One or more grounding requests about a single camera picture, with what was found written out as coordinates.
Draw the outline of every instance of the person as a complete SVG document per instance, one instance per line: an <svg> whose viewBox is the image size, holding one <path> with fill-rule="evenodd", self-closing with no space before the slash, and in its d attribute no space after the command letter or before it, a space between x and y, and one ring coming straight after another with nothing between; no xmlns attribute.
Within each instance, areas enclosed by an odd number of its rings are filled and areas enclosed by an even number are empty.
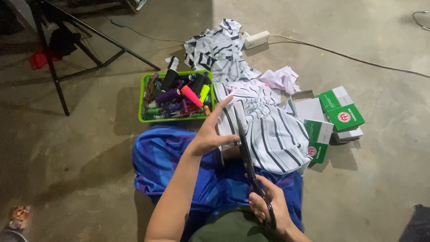
<svg viewBox="0 0 430 242"><path fill-rule="evenodd" d="M217 149L240 139L215 131L219 113L231 100L219 103L197 134L155 126L136 139L135 186L156 205L145 241L310 241L301 227L302 178L297 172L278 175L255 168L277 224L276 231L265 229L268 209L250 193L243 163L228 160L233 148L222 154ZM221 155L227 158L225 166Z"/></svg>

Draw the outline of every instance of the green box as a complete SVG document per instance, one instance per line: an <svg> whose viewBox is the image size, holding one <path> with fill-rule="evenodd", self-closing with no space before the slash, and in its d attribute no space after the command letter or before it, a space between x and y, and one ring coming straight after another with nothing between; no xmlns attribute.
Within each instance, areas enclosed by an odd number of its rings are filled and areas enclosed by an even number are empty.
<svg viewBox="0 0 430 242"><path fill-rule="evenodd" d="M329 147L333 124L319 120L304 120L304 128L309 135L307 152L312 156L312 162L322 164Z"/></svg>
<svg viewBox="0 0 430 242"><path fill-rule="evenodd" d="M203 75L205 71L180 71L178 72L179 75L191 75L195 73L199 73L200 75ZM213 90L213 84L212 84L212 73L209 72L209 79L211 79L211 90L209 91L211 95L211 103L212 103L212 110L215 108L215 95ZM155 122L170 122L170 121L182 121L182 120L196 120L196 119L206 119L206 116L203 117L188 117L188 118L165 118L165 119L149 119L146 120L142 117L142 107L143 105L146 105L146 102L143 100L144 94L145 94L145 88L148 84L149 80L155 75L155 73L147 73L145 74L141 79L141 85L140 85L140 97L139 97L139 113L138 113L138 119L142 123L155 123ZM160 78L163 78L166 76L166 73L158 73Z"/></svg>
<svg viewBox="0 0 430 242"><path fill-rule="evenodd" d="M343 86L315 95L319 97L326 119L335 125L335 131L355 130L364 122L363 117Z"/></svg>

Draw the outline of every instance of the white fabric with black stripes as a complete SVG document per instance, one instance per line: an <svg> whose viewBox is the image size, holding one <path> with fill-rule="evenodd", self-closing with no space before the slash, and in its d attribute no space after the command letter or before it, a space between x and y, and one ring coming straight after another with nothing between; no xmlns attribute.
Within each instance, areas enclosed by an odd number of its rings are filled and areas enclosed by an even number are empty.
<svg viewBox="0 0 430 242"><path fill-rule="evenodd" d="M223 19L221 29L207 29L185 42L185 64L198 71L212 72L213 81L249 81L261 75L242 60L244 39L239 37L242 25L232 19Z"/></svg>
<svg viewBox="0 0 430 242"><path fill-rule="evenodd" d="M218 118L220 135L238 134L236 115L246 133L251 159L256 167L276 174L299 170L303 174L312 157L307 153L309 138L303 124L285 110L277 107L279 92L254 80L246 82L215 83L215 98L234 99ZM234 145L225 145L222 150Z"/></svg>

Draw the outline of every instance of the green plastic basket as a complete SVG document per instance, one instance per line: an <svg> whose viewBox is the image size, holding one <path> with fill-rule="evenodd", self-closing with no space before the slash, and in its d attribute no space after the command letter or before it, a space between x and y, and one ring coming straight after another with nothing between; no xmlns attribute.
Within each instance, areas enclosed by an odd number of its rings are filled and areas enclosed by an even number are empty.
<svg viewBox="0 0 430 242"><path fill-rule="evenodd" d="M191 75L194 73L202 74L205 71L180 71L178 72L179 75ZM215 98L214 98L214 90L213 90L213 84L212 84L212 73L209 72L209 79L211 79L211 86L210 86L210 94L211 94L211 103L212 103L212 109L215 108ZM206 119L206 116L204 117L188 117L188 118L165 118L165 119L150 119L150 120L144 120L142 118L142 107L143 105L146 105L145 101L143 100L143 96L145 93L146 85L148 84L149 80L155 75L155 73L147 73L142 77L141 85L140 85L140 97L139 97L139 113L138 113L138 119L142 123L155 123L155 122L169 122L169 121L181 121L181 120L196 120L196 119ZM166 73L158 73L160 78L163 78L166 76Z"/></svg>

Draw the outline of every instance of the black scissors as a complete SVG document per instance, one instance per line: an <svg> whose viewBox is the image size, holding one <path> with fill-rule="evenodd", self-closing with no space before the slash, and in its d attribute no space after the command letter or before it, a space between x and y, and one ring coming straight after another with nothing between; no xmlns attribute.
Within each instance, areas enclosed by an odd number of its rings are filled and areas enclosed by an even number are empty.
<svg viewBox="0 0 430 242"><path fill-rule="evenodd" d="M239 150L240 150L240 156L243 159L243 165L245 166L246 173L248 174L248 179L249 179L249 182L251 183L252 190L255 193L257 193L257 195L262 197L264 199L264 201L266 202L267 209L269 210L269 214L270 214L269 227L271 229L275 230L276 229L276 218L275 218L275 214L273 213L272 205L264 196L263 190L261 189L261 185L257 181L257 177L255 176L254 163L251 160L251 154L249 153L248 143L246 142L245 131L243 130L242 123L240 122L239 117L237 116L236 108L235 107L233 107L233 108L234 108L234 112L236 115L236 121L237 121L238 130L239 130L240 142L242 144L239 147Z"/></svg>

